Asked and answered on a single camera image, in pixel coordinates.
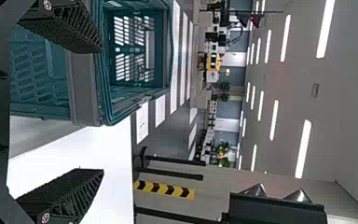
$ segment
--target wall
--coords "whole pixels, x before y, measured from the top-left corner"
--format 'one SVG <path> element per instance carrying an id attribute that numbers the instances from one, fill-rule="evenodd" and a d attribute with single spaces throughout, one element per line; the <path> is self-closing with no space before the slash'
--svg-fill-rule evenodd
<path id="1" fill-rule="evenodd" d="M 263 183 L 269 197 L 283 198 L 302 188 L 315 203 L 324 204 L 327 214 L 358 220 L 358 203 L 336 183 L 300 180 L 280 175 L 264 175 L 214 166 L 204 168 L 152 162 L 151 167 L 177 172 L 204 174 L 204 181 L 199 182 L 157 175 L 141 175 L 141 180 L 194 187 L 196 194 L 195 200 L 189 201 L 134 191 L 134 201 L 138 206 L 217 220 L 222 212 L 227 212 L 228 210 L 230 192 L 240 192 L 255 184 Z M 138 216 L 137 221 L 139 224 L 180 223 L 142 215 Z"/>
<path id="2" fill-rule="evenodd" d="M 27 119 L 10 117 L 10 153 L 16 157 L 29 150 L 60 139 L 80 130 L 70 121 Z"/>
<path id="3" fill-rule="evenodd" d="M 266 27 L 251 34 L 262 38 L 265 56 L 267 30 L 272 29 L 270 63 L 248 66 L 247 81 L 265 90 L 263 117 L 247 114 L 249 120 L 244 158 L 250 163 L 253 144 L 258 144 L 257 171 L 295 175 L 304 119 L 312 132 L 304 178 L 337 180 L 358 201 L 358 4 L 336 1 L 326 57 L 316 59 L 324 0 L 267 1 L 266 10 L 284 10 L 267 15 Z M 280 63 L 285 15 L 292 15 L 286 62 Z M 320 83 L 318 98 L 310 97 L 313 83 Z M 273 101 L 280 100 L 275 139 L 269 141 Z"/>

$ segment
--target ceiling light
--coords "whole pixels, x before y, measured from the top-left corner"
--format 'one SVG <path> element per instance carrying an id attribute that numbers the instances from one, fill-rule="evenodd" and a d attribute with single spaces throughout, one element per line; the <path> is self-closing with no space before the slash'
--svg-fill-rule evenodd
<path id="1" fill-rule="evenodd" d="M 255 14 L 258 14 L 258 6 L 260 5 L 260 3 L 257 1 L 255 3 Z"/>
<path id="2" fill-rule="evenodd" d="M 246 118 L 243 119 L 242 137 L 245 136 L 245 132 L 246 132 Z"/>
<path id="3" fill-rule="evenodd" d="M 255 171 L 255 156 L 257 154 L 257 145 L 254 146 L 254 153 L 252 156 L 252 167 L 251 167 L 251 171 L 254 172 Z"/>
<path id="4" fill-rule="evenodd" d="M 252 89 L 252 102 L 251 102 L 251 110 L 255 107 L 255 86 Z"/>
<path id="5" fill-rule="evenodd" d="M 336 0 L 326 0 L 324 7 L 324 19 L 322 21 L 321 35 L 319 37 L 318 51 L 316 58 L 324 58 L 327 49 L 327 41 L 330 35 L 331 20 L 333 19 L 334 4 Z"/>
<path id="6" fill-rule="evenodd" d="M 277 124 L 277 116 L 279 109 L 279 101 L 275 100 L 274 109 L 272 111 L 272 122 L 271 122 L 271 130 L 269 131 L 269 140 L 273 141 L 275 136 L 275 126 Z"/>
<path id="7" fill-rule="evenodd" d="M 298 152 L 297 166 L 296 166 L 296 178 L 302 178 L 304 172 L 305 159 L 307 157 L 308 143 L 310 141 L 310 130 L 312 129 L 312 123 L 309 120 L 304 121 L 304 128 L 301 137 L 300 150 Z"/>
<path id="8" fill-rule="evenodd" d="M 249 56 L 251 55 L 251 47 L 248 47 L 248 51 L 246 52 L 246 66 L 249 65 Z"/>
<path id="9" fill-rule="evenodd" d="M 249 103 L 249 93 L 251 90 L 251 83 L 248 82 L 248 87 L 246 88 L 246 103 Z"/>
<path id="10" fill-rule="evenodd" d="M 240 127 L 242 127 L 242 119 L 243 119 L 243 110 L 241 111 Z"/>
<path id="11" fill-rule="evenodd" d="M 242 155 L 240 155 L 240 161 L 238 164 L 238 170 L 241 170 L 241 169 L 242 169 Z"/>
<path id="12" fill-rule="evenodd" d="M 240 156 L 240 143 L 237 145 L 237 159 Z"/>
<path id="13" fill-rule="evenodd" d="M 282 52 L 281 52 L 281 62 L 282 63 L 284 63 L 284 61 L 286 60 L 287 40 L 289 39 L 290 20 L 291 19 L 292 19 L 292 16 L 287 15 L 286 16 L 286 23 L 284 24 Z"/>
<path id="14" fill-rule="evenodd" d="M 257 54 L 255 55 L 255 63 L 258 64 L 258 61 L 260 59 L 260 47 L 261 47 L 261 38 L 258 38 L 257 41 Z"/>
<path id="15" fill-rule="evenodd" d="M 261 3 L 261 11 L 264 12 L 266 10 L 266 0 L 263 0 Z"/>
<path id="16" fill-rule="evenodd" d="M 271 45 L 271 35 L 272 35 L 272 31 L 268 30 L 267 46 L 266 46 L 266 58 L 264 59 L 265 63 L 269 63 L 269 46 Z"/>
<path id="17" fill-rule="evenodd" d="M 261 114 L 263 113 L 263 104 L 264 104 L 264 92 L 260 92 L 260 103 L 258 105 L 258 121 L 261 121 Z"/>
<path id="18" fill-rule="evenodd" d="M 253 64 L 254 56 L 255 56 L 255 43 L 252 44 L 251 64 Z"/>

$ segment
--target green plant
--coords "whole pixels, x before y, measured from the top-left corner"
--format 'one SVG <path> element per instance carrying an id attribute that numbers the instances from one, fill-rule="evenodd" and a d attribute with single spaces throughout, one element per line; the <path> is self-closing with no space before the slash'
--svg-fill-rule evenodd
<path id="1" fill-rule="evenodd" d="M 225 158 L 222 158 L 219 160 L 219 165 L 221 165 L 222 167 L 230 167 L 230 163 L 228 161 L 228 158 L 225 157 Z"/>
<path id="2" fill-rule="evenodd" d="M 219 101 L 222 101 L 222 102 L 227 102 L 229 100 L 229 94 L 228 93 L 221 93 L 219 95 Z"/>
<path id="3" fill-rule="evenodd" d="M 217 88 L 219 88 L 220 91 L 229 91 L 231 89 L 231 85 L 228 81 L 222 81 L 217 84 Z"/>

